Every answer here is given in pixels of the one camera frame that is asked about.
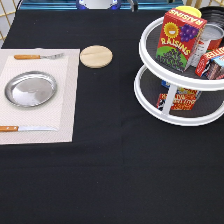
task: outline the white placemat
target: white placemat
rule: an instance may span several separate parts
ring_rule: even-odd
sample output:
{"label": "white placemat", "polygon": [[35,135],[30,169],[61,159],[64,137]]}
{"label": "white placemat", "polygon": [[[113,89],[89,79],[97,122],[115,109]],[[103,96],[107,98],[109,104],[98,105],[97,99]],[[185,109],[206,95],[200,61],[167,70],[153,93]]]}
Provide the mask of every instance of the white placemat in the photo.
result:
{"label": "white placemat", "polygon": [[[0,75],[0,124],[2,126],[49,126],[59,128],[68,67],[68,56],[56,60],[16,60],[9,56]],[[57,82],[57,92],[46,103],[23,108],[11,104],[4,95],[5,86],[14,77],[29,71],[46,72]]]}
{"label": "white placemat", "polygon": [[[14,54],[51,55],[61,52],[64,52],[65,56],[57,59],[57,61],[43,59],[15,61],[12,57]],[[58,131],[0,133],[0,144],[72,141],[79,50],[3,49],[0,50],[0,55],[0,71],[4,61],[6,61],[0,76],[0,125],[43,125],[58,128]],[[53,75],[58,83],[57,94],[49,102],[38,107],[27,109],[11,105],[4,96],[6,83],[16,75],[32,70],[43,71]]]}

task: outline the blue object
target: blue object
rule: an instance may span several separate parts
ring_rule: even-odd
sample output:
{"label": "blue object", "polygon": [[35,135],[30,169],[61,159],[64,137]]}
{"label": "blue object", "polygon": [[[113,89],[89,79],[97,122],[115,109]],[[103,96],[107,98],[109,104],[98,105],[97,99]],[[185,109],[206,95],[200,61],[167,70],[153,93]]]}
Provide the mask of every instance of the blue object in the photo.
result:
{"label": "blue object", "polygon": [[[183,5],[182,0],[167,3],[167,0],[138,0],[139,10],[170,10]],[[121,0],[121,10],[130,10],[127,0]],[[19,10],[75,10],[76,0],[23,0]]]}

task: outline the white wall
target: white wall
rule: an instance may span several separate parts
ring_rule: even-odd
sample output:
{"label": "white wall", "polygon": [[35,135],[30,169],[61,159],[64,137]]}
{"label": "white wall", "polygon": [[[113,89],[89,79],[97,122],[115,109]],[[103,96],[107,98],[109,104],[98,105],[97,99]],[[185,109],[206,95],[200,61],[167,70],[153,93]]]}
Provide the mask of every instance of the white wall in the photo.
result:
{"label": "white wall", "polygon": [[[4,6],[6,13],[15,12],[14,3],[17,6],[17,4],[19,2],[19,0],[14,0],[14,3],[13,3],[13,0],[0,0],[0,1],[2,1],[2,4]],[[201,7],[208,6],[209,2],[210,2],[210,0],[203,0]],[[213,1],[212,5],[218,5],[218,3]],[[6,37],[8,34],[8,31],[10,29],[9,23],[12,24],[15,13],[12,13],[7,16],[9,21],[7,20],[6,16],[1,16],[4,14],[5,14],[4,10],[0,4],[0,32],[2,33],[3,37]],[[0,48],[2,47],[2,44],[3,44],[3,40],[0,40]]]}

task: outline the can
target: can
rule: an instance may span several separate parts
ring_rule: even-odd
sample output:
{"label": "can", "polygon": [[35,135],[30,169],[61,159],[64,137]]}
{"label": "can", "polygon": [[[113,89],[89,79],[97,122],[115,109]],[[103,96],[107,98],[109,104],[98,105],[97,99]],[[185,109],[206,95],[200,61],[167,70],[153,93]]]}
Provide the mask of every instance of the can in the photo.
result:
{"label": "can", "polygon": [[203,54],[217,49],[221,44],[223,36],[224,31],[222,28],[215,24],[206,24],[191,65],[197,67]]}

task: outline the orange knife handle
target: orange knife handle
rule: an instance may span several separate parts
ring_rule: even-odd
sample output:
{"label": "orange knife handle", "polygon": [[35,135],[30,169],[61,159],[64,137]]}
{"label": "orange knife handle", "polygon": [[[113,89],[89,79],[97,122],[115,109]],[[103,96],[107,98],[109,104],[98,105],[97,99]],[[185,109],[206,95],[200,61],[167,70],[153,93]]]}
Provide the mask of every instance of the orange knife handle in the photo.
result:
{"label": "orange knife handle", "polygon": [[17,60],[40,59],[40,55],[14,55],[14,58]]}
{"label": "orange knife handle", "polygon": [[0,126],[0,132],[18,131],[18,126]]}

